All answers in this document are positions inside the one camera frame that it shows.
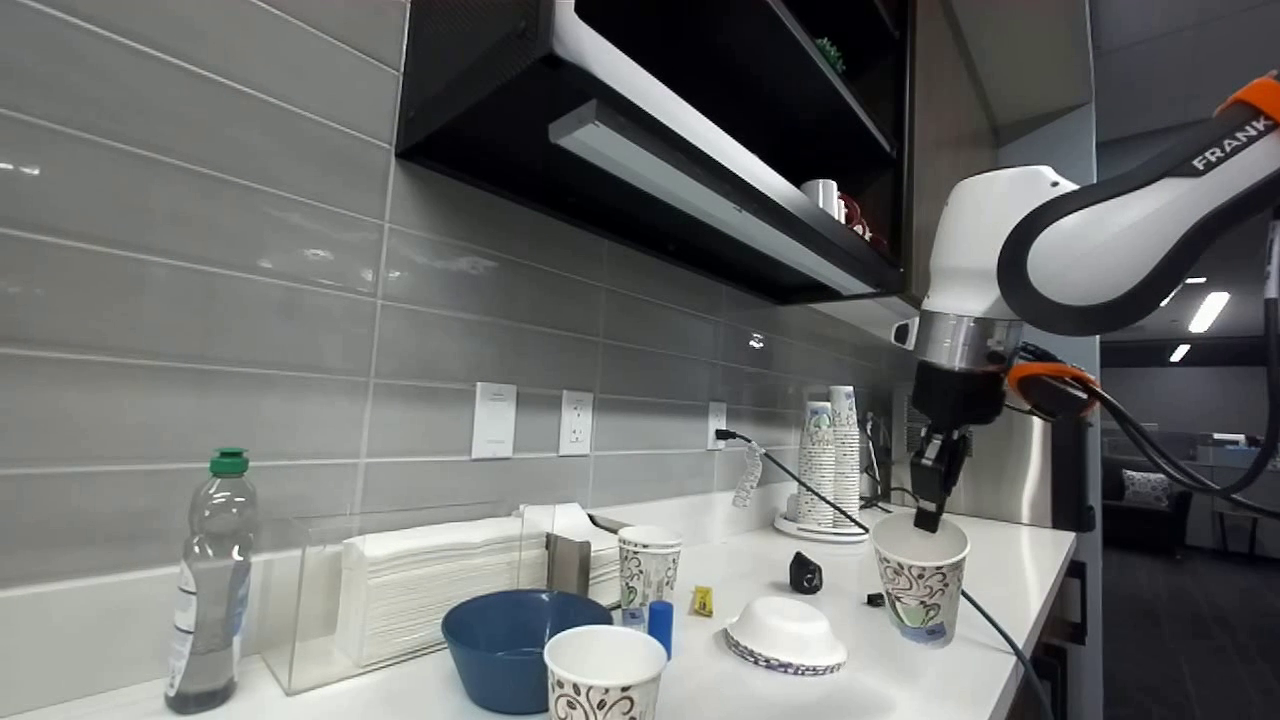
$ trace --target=white countertop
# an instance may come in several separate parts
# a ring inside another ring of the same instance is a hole
[[[676,617],[676,662],[666,673],[661,716],[666,720],[845,720],[845,716],[948,716],[989,720],[1005,716],[1019,669],[1005,642],[974,613],[961,609],[961,634],[948,648],[919,648],[896,638],[890,613],[863,609],[863,597],[880,590],[867,546],[805,546],[775,537],[773,527],[723,527],[718,511],[723,499],[669,499],[636,503],[614,518],[676,525],[684,539],[676,599],[690,604],[692,586],[718,590],[718,617]],[[1026,643],[1041,638],[1047,599],[1073,560],[1076,537],[1019,525],[957,521],[969,527],[974,558],[966,566],[966,590]],[[770,677],[737,662],[719,643],[719,628],[760,592],[788,592],[784,572],[793,554],[823,566],[823,592],[813,597],[848,643],[848,665],[836,677]],[[174,720],[160,703],[160,680],[121,687],[107,697],[29,713],[23,720]],[[358,677],[304,697],[286,697],[260,662],[242,673],[242,694],[205,713],[216,720],[489,720],[470,703],[447,652],[409,662],[373,677]]]

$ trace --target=robotic arm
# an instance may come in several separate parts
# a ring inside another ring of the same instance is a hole
[[[1005,408],[1019,321],[1102,336],[1159,307],[1224,230],[1280,204],[1280,81],[1244,86],[1163,157],[1076,189],[1054,170],[951,189],[918,342],[918,527],[936,533],[969,430]]]

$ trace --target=paper cup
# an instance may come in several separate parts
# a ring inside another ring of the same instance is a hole
[[[620,623],[646,623],[652,599],[674,599],[682,546],[652,525],[620,527]]]
[[[652,638],[604,623],[567,628],[550,642],[543,662],[554,720],[657,720],[669,652]]]
[[[911,511],[890,518],[873,527],[886,609],[893,623],[919,643],[948,643],[957,638],[961,586],[969,537],[951,521],[919,533]]]

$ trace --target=electrical outlet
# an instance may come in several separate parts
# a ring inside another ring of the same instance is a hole
[[[515,383],[475,383],[474,458],[515,454]]]
[[[560,458],[593,454],[593,392],[560,392]]]
[[[710,450],[723,450],[723,441],[718,441],[718,430],[728,430],[728,405],[710,405]]]

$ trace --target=cable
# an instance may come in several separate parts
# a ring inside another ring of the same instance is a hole
[[[836,518],[845,518],[848,525],[858,525],[858,527],[867,533],[863,521],[858,521],[848,508],[831,503],[823,493],[817,493],[813,485],[805,485],[788,464],[780,464],[780,462],[775,462],[770,450],[760,450],[752,435],[734,432],[734,430],[718,430],[718,441],[740,441],[740,443],[756,450],[773,468],[780,468],[784,477],[793,477],[813,499],[829,503]],[[1015,665],[1026,669],[1028,685],[1038,687],[1038,702],[1041,702],[1045,716],[1054,720],[1047,694],[1041,687],[1038,669],[1032,669],[1032,662],[1026,655],[1026,648],[1015,648],[1015,642],[998,623],[998,617],[991,617],[982,599],[974,599],[966,590],[961,590],[961,597],[966,597],[966,599],[978,609],[978,617],[983,617],[983,621],[998,628],[998,638],[1014,648]]]
[[[991,617],[982,599],[969,597],[969,590],[961,590],[961,597],[966,597],[966,604],[978,609],[978,613],[991,623],[991,634],[1009,643],[1009,652],[1015,655],[1015,665],[1026,669],[1026,677],[1028,677],[1028,685],[1032,685],[1032,694],[1038,694],[1038,702],[1041,702],[1041,713],[1054,720],[1047,694],[1045,694],[1045,685],[1041,685],[1028,652],[1015,648],[1015,642],[998,623],[998,617]]]

